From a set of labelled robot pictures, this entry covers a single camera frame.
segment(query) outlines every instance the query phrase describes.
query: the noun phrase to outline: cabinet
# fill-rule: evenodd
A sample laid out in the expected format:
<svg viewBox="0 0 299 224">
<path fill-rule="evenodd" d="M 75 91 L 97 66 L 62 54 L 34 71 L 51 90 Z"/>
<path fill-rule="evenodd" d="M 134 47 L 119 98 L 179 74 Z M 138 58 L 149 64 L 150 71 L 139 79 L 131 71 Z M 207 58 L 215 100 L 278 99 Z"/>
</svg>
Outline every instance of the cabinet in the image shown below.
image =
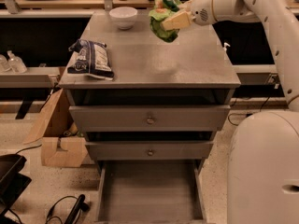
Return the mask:
<svg viewBox="0 0 299 224">
<path fill-rule="evenodd" d="M 60 82 L 101 175 L 97 220 L 206 223 L 198 175 L 240 83 L 212 27 L 166 44 L 138 12 L 128 31 L 95 13 L 82 35 L 107 44 L 113 81 Z"/>
</svg>

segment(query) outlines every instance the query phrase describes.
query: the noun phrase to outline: white bottle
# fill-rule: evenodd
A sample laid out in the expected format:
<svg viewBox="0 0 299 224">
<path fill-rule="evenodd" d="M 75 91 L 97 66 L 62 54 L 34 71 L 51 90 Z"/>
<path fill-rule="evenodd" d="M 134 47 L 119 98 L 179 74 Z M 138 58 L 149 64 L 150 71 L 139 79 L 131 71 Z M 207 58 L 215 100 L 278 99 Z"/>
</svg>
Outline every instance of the white bottle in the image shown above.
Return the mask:
<svg viewBox="0 0 299 224">
<path fill-rule="evenodd" d="M 18 56 L 15 56 L 11 50 L 9 50 L 7 52 L 8 56 L 9 56 L 9 60 L 8 60 L 8 64 L 10 65 L 11 69 L 13 70 L 13 72 L 15 73 L 24 73 L 25 71 L 27 71 L 27 67 L 24 64 L 24 62 L 22 61 L 22 59 Z"/>
<path fill-rule="evenodd" d="M 0 54 L 0 72 L 8 70 L 10 70 L 10 65 L 8 64 L 7 58 Z"/>
</svg>

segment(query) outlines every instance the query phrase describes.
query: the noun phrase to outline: floor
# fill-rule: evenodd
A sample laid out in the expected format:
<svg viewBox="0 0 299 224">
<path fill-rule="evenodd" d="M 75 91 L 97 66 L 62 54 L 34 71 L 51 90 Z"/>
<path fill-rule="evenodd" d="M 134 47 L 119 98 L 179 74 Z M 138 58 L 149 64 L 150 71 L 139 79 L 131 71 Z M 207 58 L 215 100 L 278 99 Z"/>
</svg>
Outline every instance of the floor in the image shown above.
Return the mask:
<svg viewBox="0 0 299 224">
<path fill-rule="evenodd" d="M 237 124 L 246 118 L 247 114 L 260 112 L 261 108 L 283 109 L 284 101 L 270 99 L 263 105 L 265 99 L 234 100 L 230 120 L 227 119 L 223 129 L 215 137 L 214 147 L 200 174 L 204 205 L 208 223 L 226 224 L 227 202 L 227 160 L 231 136 Z M 38 140 L 30 145 L 23 145 L 22 140 L 29 133 L 38 113 L 27 113 L 24 119 L 15 119 L 16 113 L 0 112 L 0 155 L 15 153 L 25 147 L 34 147 L 41 144 Z M 97 186 L 99 174 L 93 164 L 85 164 L 80 168 L 52 168 L 41 165 L 40 147 L 23 151 L 27 162 L 21 173 L 29 176 L 32 182 L 24 191 L 12 210 L 18 214 L 22 223 L 46 223 L 46 216 L 51 207 L 65 196 L 84 194 L 85 202 L 90 206 L 88 212 L 82 212 L 77 223 L 94 223 L 97 204 Z M 65 220 L 72 209 L 73 198 L 60 201 L 55 209 L 54 216 Z M 7 217 L 17 221 L 15 216 L 7 213 Z M 54 218 L 48 223 L 61 223 Z"/>
</svg>

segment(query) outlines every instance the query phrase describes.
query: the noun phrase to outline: bowl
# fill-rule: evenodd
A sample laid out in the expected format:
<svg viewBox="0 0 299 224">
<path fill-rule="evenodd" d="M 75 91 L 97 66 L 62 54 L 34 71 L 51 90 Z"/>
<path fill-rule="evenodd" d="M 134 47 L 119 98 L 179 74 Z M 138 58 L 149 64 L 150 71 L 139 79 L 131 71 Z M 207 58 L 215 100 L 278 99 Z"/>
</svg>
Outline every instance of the bowl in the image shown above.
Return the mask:
<svg viewBox="0 0 299 224">
<path fill-rule="evenodd" d="M 116 7 L 109 11 L 112 22 L 121 30 L 128 30 L 134 26 L 137 13 L 137 9 L 133 7 Z"/>
</svg>

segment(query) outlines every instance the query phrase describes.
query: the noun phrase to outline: drawer handle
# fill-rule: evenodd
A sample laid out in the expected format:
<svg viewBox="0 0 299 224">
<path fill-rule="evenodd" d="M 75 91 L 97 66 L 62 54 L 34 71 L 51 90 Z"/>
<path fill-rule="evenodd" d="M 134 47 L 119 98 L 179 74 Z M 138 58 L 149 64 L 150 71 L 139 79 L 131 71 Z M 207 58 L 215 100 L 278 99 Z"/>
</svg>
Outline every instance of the drawer handle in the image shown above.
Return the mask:
<svg viewBox="0 0 299 224">
<path fill-rule="evenodd" d="M 153 119 L 152 117 L 148 117 L 148 118 L 147 118 L 147 123 L 148 123 L 148 124 L 151 125 L 151 124 L 154 124 L 154 122 L 155 122 L 155 119 Z"/>
<path fill-rule="evenodd" d="M 152 149 L 149 149 L 149 150 L 148 150 L 148 155 L 149 155 L 149 156 L 153 156 L 153 154 L 154 154 L 154 151 L 153 151 Z"/>
</svg>

